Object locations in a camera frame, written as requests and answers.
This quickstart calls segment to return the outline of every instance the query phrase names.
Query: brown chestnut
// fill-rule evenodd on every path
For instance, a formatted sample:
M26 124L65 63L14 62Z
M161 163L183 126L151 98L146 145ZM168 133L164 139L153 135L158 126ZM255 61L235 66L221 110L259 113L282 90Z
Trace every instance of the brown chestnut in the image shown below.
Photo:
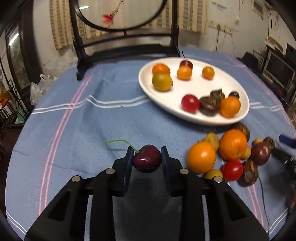
M258 168L252 160L247 160L243 163L244 171L242 176L238 180L238 183L243 187L249 187L253 185L258 179Z
M270 151L272 151L276 147L275 141L271 137L266 137L263 141L269 144Z
M247 141L250 140L251 133L250 133L249 128L247 128L247 126L245 124L238 122L232 126L232 129L242 131L244 133L244 135L246 136Z
M210 93L210 98L215 98L217 101L220 101L225 98L225 94L222 92L222 89L214 90Z
M270 157L270 148L267 142L259 142L252 146L251 159L257 166L264 165Z
M215 116L219 111L219 102L215 98L204 96L200 98L199 111L207 116Z

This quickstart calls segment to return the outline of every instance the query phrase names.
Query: chestnut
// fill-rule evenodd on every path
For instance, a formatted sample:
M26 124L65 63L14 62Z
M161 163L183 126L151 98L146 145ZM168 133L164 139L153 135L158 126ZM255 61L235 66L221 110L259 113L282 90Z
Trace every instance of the chestnut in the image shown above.
M215 116L219 111L219 102L215 98L204 96L200 98L199 111L207 116Z
M252 160L247 160L243 163L244 171L242 176L239 178L238 183L243 187L249 187L258 179L258 168Z
M214 90L210 93L210 98L215 98L217 101L220 101L225 98L225 94L222 92L222 89Z
M270 151L272 151L276 147L275 141L271 137L266 137L263 141L269 144Z
M246 136L247 141L250 140L251 133L250 133L249 128L245 124L238 122L232 126L232 129L242 131L244 133L244 135Z

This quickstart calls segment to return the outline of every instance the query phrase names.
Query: cherry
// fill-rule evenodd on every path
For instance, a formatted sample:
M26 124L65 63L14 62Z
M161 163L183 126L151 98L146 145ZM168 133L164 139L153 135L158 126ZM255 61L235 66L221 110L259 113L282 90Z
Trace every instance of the cherry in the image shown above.
M185 95L181 101L182 109L195 114L200 108L200 101L194 95Z
M239 98L239 93L237 93L236 91L232 91L232 92L229 94L229 96L235 96L235 97Z
M151 173L160 166L162 157L157 147L153 145L145 145L140 150L136 150L130 143L121 139L105 142L105 145L116 141L123 141L133 148L135 152L135 156L133 157L133 166L138 171L143 173Z
M191 63L189 60L183 60L181 63L180 63L180 67L181 66L188 66L189 68L193 69L193 63Z

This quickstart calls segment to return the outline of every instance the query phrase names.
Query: red tomato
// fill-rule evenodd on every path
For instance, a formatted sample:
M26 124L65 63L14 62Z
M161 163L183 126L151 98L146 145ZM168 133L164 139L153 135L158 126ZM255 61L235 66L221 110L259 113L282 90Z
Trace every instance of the red tomato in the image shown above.
M200 108L200 101L194 95L185 95L181 106L183 110L194 114Z
M238 180L244 171L243 164L238 160L232 160L224 164L222 174L225 181L233 182Z

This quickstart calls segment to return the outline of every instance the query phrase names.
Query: white plate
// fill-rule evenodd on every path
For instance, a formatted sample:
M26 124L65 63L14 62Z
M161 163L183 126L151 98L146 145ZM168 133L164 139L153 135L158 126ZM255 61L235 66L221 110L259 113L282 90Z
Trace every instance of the white plate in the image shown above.
M184 120L208 126L222 126L236 123L243 119L249 112L250 102L244 88L229 74L210 64L188 59L193 63L193 74L189 81L182 81L177 78L177 70L184 58L162 58L145 64L139 72L139 83L143 91L157 105ZM164 63L170 68L170 76L173 80L173 87L168 92L158 92L152 85L152 68L157 63ZM213 80L205 80L202 77L202 69L211 66L215 70ZM181 100L186 94L193 94L198 99L208 96L211 91L222 89L228 96L230 92L237 91L240 96L241 108L233 118L225 118L221 114L209 117L197 111L196 114L188 113L181 108Z

